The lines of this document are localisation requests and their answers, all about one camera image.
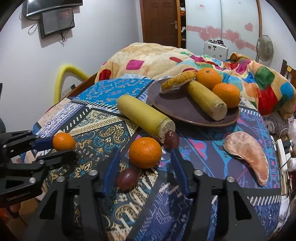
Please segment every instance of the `white box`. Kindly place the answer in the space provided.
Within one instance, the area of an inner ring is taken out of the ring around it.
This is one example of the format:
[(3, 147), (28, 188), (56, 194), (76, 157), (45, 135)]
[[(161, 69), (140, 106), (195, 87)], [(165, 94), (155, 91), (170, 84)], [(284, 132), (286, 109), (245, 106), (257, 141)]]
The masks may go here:
[(217, 41), (209, 40), (205, 42), (204, 54), (216, 58), (218, 60), (226, 60), (228, 56), (228, 48)]

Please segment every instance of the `monitor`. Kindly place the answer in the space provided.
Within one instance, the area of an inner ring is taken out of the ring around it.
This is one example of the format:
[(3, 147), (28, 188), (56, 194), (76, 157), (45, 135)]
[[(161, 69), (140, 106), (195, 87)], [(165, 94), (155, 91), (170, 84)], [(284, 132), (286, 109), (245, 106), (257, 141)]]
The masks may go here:
[(81, 6), (82, 0), (27, 0), (27, 17), (47, 10)]

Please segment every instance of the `blue patterned tablecloth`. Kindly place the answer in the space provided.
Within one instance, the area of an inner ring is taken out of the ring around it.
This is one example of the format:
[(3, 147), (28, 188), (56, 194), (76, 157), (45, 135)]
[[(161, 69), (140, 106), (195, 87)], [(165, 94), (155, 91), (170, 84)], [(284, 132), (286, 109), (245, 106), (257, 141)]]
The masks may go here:
[[(42, 127), (38, 131), (42, 137), (52, 136), (57, 131), (70, 133), (77, 142), (76, 152), (80, 155), (80, 160), (72, 167), (53, 170), (45, 181), (45, 189), (58, 176), (81, 177), (96, 168), (114, 146), (122, 148), (124, 155), (120, 169), (130, 166), (130, 144), (147, 133), (120, 114), (116, 99), (127, 93), (148, 102), (147, 88), (151, 83), (153, 81), (148, 78), (100, 81), (74, 98)], [(266, 185), (257, 184), (254, 172), (245, 161), (224, 151), (224, 138), (235, 131), (245, 131), (261, 144), (269, 163)], [(231, 175), (245, 188), (269, 236), (278, 223), (281, 191), (278, 162), (261, 115), (254, 109), (240, 107), (236, 124), (224, 128), (200, 128), (176, 121), (176, 133), (183, 158), (191, 161), (196, 169), (221, 179)], [(182, 195), (173, 175), (169, 150), (162, 150), (159, 166), (141, 170), (136, 188), (123, 193), (114, 187), (103, 200), (101, 212), (106, 219), (110, 240), (181, 240), (192, 200)], [(214, 239), (217, 203), (217, 197), (213, 196), (208, 241)], [(75, 201), (75, 210), (79, 223), (79, 197)]]

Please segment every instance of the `fan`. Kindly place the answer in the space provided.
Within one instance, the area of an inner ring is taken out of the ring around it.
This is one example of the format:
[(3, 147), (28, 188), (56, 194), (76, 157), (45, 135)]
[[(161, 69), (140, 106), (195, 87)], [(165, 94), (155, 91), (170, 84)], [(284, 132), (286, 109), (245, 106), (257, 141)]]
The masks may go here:
[(270, 60), (274, 54), (274, 46), (270, 37), (268, 37), (267, 35), (262, 35), (259, 37), (256, 48), (257, 56), (262, 61)]

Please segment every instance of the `wooden door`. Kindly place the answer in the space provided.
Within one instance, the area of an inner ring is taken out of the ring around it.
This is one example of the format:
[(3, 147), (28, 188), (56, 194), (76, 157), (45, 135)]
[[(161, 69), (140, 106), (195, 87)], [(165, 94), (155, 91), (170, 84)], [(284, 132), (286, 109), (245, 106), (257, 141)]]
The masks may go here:
[(144, 42), (177, 47), (176, 0), (140, 0), (140, 4)]

